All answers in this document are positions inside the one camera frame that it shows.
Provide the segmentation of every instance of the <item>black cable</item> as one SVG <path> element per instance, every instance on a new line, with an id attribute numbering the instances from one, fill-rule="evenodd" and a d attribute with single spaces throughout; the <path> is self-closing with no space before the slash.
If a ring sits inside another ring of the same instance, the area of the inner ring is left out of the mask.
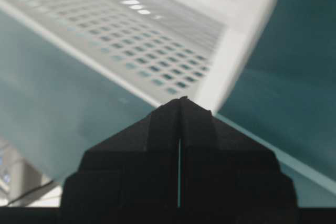
<path id="1" fill-rule="evenodd" d="M 25 193 L 22 194 L 21 196 L 15 198 L 15 199 L 13 199 L 13 200 L 11 200 L 10 202 L 8 202 L 8 204 L 7 204 L 6 206 L 3 206 L 3 207 L 9 207 L 11 204 L 17 202 L 18 200 L 23 199 L 24 197 L 28 196 L 29 194 L 32 194 L 32 193 L 34 193 L 34 192 L 36 192 L 36 191 L 38 191 L 38 190 L 41 190 L 41 189 L 43 189 L 43 188 L 45 188 L 45 187 L 51 185 L 52 183 L 54 183 L 53 180 L 49 181 L 48 183 L 46 183 L 46 184 L 44 184 L 44 185 L 35 187 L 35 188 L 33 188 L 33 189 L 31 189 L 31 190 L 25 192 Z"/>

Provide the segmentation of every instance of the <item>black plastic object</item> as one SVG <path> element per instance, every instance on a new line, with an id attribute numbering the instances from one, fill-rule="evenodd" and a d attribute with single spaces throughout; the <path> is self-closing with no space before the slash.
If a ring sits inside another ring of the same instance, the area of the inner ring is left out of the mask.
<path id="1" fill-rule="evenodd" d="M 187 98 L 86 151 L 66 180 L 60 216 L 61 223 L 291 224 L 298 218 L 293 184 L 273 152 Z"/>

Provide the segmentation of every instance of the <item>glass surface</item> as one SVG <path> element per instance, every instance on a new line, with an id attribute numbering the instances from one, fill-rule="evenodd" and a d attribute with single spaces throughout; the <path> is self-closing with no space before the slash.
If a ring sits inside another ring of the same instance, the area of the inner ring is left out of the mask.
<path id="1" fill-rule="evenodd" d="M 219 114 L 316 170 L 336 191 L 336 2 L 279 0 Z M 303 183 L 297 176 L 297 187 Z M 299 190 L 302 206 L 336 207 L 335 194 Z"/>
<path id="2" fill-rule="evenodd" d="M 0 13 L 0 135 L 62 183 L 153 107 Z"/>

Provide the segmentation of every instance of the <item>teal background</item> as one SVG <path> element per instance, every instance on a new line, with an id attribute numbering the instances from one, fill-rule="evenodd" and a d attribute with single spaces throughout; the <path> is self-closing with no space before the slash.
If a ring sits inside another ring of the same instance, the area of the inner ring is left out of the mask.
<path id="1" fill-rule="evenodd" d="M 279 0 L 219 115 L 336 180 L 336 1 Z M 0 135 L 62 183 L 153 108 L 0 13 Z M 300 206 L 336 196 L 286 165 Z"/>

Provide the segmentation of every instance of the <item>cable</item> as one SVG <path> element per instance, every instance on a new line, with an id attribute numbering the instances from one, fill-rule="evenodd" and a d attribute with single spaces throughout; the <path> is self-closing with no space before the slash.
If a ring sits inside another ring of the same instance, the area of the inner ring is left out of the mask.
<path id="1" fill-rule="evenodd" d="M 33 188 L 33 189 L 31 189 L 31 190 L 25 192 L 25 193 L 22 194 L 21 196 L 17 197 L 16 199 L 11 200 L 10 202 L 8 202 L 8 204 L 7 204 L 6 206 L 3 206 L 3 207 L 9 207 L 11 204 L 17 202 L 18 200 L 21 200 L 21 199 L 25 198 L 26 196 L 28 196 L 28 195 L 30 195 L 30 194 L 32 194 L 32 193 L 38 191 L 38 190 L 41 190 L 41 189 L 43 189 L 43 188 L 45 188 L 45 187 L 51 185 L 52 183 L 54 183 L 53 180 L 49 181 L 48 183 L 46 183 L 46 184 L 44 184 L 44 185 L 35 187 L 35 188 Z"/>

